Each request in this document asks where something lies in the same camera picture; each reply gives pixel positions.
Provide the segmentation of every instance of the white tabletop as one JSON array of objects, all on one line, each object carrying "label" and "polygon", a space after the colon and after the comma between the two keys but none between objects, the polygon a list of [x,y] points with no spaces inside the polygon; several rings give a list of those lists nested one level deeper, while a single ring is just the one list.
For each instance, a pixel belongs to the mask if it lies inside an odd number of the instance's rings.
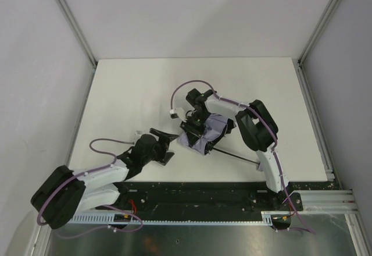
[{"label": "white tabletop", "polygon": [[[263,101],[278,132],[278,151],[291,181],[327,180],[321,155],[290,58],[192,58],[100,60],[85,107],[70,161],[71,169],[110,162],[107,155],[92,152],[88,144],[99,137],[132,140],[136,130],[151,127],[180,134],[179,119],[170,119],[170,96],[181,83],[208,81],[220,95],[242,102]],[[175,107],[191,109],[185,100],[189,90],[200,92],[204,84],[189,84],[178,91]],[[95,147],[121,154],[129,146],[96,143]],[[255,159],[236,128],[216,147]],[[212,151],[203,156],[172,142],[175,156],[166,166],[150,162],[133,181],[156,182],[256,182],[264,174],[249,163]]]}]

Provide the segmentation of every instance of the red wire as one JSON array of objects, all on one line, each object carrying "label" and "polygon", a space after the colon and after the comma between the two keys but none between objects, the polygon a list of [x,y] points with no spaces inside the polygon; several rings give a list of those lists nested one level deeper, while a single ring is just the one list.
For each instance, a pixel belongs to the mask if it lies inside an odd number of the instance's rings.
[{"label": "red wire", "polygon": [[289,205],[289,211],[292,212],[292,207],[291,207],[291,204],[288,204]]},{"label": "red wire", "polygon": [[128,202],[132,205],[133,213],[136,214],[137,213],[137,207],[135,206],[134,201],[132,199],[130,199]]}]

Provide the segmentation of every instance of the gray wall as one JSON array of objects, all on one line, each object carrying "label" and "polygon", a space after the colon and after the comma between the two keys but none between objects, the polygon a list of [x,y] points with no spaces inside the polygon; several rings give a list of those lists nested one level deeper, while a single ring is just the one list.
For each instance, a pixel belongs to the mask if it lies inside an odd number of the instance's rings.
[{"label": "gray wall", "polygon": [[67,0],[103,58],[291,56],[329,0]]},{"label": "gray wall", "polygon": [[55,0],[0,0],[0,255],[28,245],[30,198],[65,163],[90,73]]},{"label": "gray wall", "polygon": [[334,165],[372,239],[372,0],[342,0],[305,62]]}]

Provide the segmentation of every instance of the black mounting plate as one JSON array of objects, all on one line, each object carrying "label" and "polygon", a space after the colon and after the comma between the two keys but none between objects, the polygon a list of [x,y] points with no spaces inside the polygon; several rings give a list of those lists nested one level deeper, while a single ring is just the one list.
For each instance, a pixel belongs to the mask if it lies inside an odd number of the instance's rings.
[{"label": "black mounting plate", "polygon": [[[288,211],[288,202],[274,206],[273,193],[262,183],[115,183],[121,196],[115,207],[130,210],[146,221],[239,222],[262,221],[261,211]],[[298,211],[303,210],[299,193],[292,193]]]}]

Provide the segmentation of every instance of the purple cloth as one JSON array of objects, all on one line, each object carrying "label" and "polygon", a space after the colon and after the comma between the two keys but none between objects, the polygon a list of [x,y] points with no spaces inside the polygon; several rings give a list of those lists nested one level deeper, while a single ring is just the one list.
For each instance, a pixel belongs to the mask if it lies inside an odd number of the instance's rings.
[{"label": "purple cloth", "polygon": [[[205,121],[205,130],[203,136],[191,147],[193,150],[198,151],[199,153],[205,155],[205,146],[209,141],[214,141],[216,138],[218,138],[225,126],[227,125],[228,118],[217,115],[217,114],[211,114],[207,120]],[[185,145],[187,147],[190,147],[187,135],[185,132],[181,134],[181,136],[178,138],[178,142],[181,145]]]}]

